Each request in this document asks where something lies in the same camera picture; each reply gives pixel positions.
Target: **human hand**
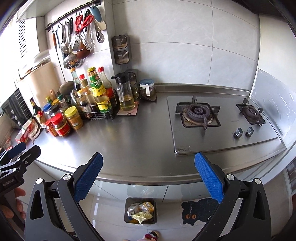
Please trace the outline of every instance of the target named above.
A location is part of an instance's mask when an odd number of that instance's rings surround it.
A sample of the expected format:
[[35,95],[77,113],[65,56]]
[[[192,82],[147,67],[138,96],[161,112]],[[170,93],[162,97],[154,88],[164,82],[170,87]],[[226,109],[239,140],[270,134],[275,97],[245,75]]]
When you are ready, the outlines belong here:
[[[21,188],[15,188],[14,191],[15,191],[15,197],[16,197],[15,200],[17,203],[17,210],[20,212],[21,217],[23,219],[26,219],[26,213],[24,212],[24,206],[23,206],[22,202],[19,199],[17,199],[17,197],[25,196],[26,192]],[[6,218],[13,218],[14,213],[8,207],[0,205],[0,208]]]

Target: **red cap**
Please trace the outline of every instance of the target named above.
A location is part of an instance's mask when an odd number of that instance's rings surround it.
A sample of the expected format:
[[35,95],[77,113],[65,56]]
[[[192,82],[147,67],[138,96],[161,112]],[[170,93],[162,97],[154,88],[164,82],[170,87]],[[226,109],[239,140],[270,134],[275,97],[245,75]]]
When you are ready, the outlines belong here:
[[98,68],[98,71],[99,71],[99,72],[103,72],[103,71],[104,71],[104,67],[99,67],[99,68]]
[[84,80],[85,79],[84,74],[79,75],[79,79]]
[[58,113],[52,118],[52,123],[54,125],[56,125],[56,124],[60,123],[62,121],[62,119],[63,119],[62,113]]
[[45,122],[45,126],[50,126],[51,124],[52,124],[52,120],[51,119],[49,119],[49,120],[47,120]]

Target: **yellow jar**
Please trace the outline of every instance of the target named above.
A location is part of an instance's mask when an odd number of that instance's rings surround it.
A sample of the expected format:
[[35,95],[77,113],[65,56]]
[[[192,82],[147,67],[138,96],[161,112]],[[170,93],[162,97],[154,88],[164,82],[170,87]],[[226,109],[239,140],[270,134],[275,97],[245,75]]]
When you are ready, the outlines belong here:
[[55,104],[59,104],[59,99],[55,99],[55,100],[52,102],[52,105],[55,105]]
[[83,121],[75,106],[66,109],[65,116],[74,130],[78,130],[83,126]]

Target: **blue gripper pad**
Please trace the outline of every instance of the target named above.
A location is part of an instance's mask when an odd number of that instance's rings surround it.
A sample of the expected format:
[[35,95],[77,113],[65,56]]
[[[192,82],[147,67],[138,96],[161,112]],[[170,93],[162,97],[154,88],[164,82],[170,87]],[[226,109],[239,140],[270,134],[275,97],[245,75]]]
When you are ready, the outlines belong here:
[[195,155],[194,164],[212,198],[221,203],[224,198],[223,185],[201,153]]
[[103,156],[96,153],[92,162],[88,165],[82,173],[78,181],[75,183],[74,200],[79,203],[80,200],[85,199],[96,177],[103,167]]

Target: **red jar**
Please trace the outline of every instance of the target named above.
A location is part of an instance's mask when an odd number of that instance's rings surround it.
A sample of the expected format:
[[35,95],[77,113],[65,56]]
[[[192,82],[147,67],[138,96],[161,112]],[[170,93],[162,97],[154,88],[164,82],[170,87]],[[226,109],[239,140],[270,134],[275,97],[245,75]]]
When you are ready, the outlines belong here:
[[52,136],[56,137],[57,136],[57,132],[54,128],[54,125],[52,124],[52,120],[49,119],[45,122],[45,127],[46,127],[46,130],[52,134]]
[[70,126],[67,119],[61,113],[56,114],[52,118],[52,124],[60,137],[63,137],[70,132]]

